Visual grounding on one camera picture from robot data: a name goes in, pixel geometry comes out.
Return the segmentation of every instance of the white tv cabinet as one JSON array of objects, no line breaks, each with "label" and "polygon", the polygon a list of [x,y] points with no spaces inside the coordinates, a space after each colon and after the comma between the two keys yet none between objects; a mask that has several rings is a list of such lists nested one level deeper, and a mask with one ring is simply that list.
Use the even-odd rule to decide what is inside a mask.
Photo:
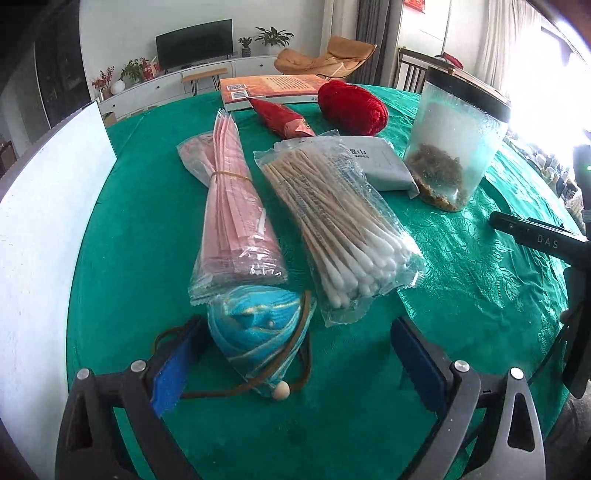
[{"label": "white tv cabinet", "polygon": [[[228,73],[220,75],[220,78],[246,77],[250,75],[279,75],[273,66],[275,56],[264,55],[259,57],[235,58],[229,60],[213,61],[194,67],[189,67],[176,72],[161,75],[154,80],[133,85],[117,95],[107,98],[99,103],[102,115],[114,112],[117,120],[146,110],[151,106],[160,106],[165,103],[175,102],[190,97],[191,85],[181,82],[183,74],[199,73],[206,70],[227,68]],[[210,78],[199,80],[197,94],[213,92],[215,87]]]}]

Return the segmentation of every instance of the plastic jar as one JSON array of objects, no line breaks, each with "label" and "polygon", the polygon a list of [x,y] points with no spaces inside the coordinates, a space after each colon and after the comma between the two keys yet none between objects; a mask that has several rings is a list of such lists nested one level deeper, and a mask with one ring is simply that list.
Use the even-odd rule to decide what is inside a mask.
[{"label": "plastic jar", "polygon": [[430,67],[404,153],[420,197],[458,212],[507,132],[511,108],[471,83]]}]

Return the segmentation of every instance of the red wall decoration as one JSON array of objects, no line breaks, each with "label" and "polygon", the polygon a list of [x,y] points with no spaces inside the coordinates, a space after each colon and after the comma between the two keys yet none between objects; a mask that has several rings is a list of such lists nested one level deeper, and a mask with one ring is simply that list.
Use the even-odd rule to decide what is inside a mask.
[{"label": "red wall decoration", "polygon": [[425,11],[425,0],[404,0],[404,5],[414,8],[420,12]]}]

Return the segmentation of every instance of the qr code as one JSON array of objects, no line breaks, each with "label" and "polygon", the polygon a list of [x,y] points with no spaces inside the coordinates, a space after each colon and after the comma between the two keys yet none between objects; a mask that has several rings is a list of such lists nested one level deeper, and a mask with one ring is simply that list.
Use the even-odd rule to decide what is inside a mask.
[{"label": "qr code", "polygon": [[244,85],[243,83],[235,83],[234,85],[227,85],[226,88],[230,91],[232,90],[244,90],[246,88],[246,85]]},{"label": "qr code", "polygon": [[243,90],[241,92],[232,92],[232,100],[240,100],[241,98],[248,98],[248,92]]}]

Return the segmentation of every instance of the book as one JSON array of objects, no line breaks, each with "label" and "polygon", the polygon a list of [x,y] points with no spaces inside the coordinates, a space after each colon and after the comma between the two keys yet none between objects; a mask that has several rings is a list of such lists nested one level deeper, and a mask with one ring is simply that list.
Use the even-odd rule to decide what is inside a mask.
[{"label": "book", "polygon": [[316,75],[261,75],[220,79],[224,108],[251,108],[249,98],[274,103],[307,103],[318,101],[318,89],[326,80]]}]

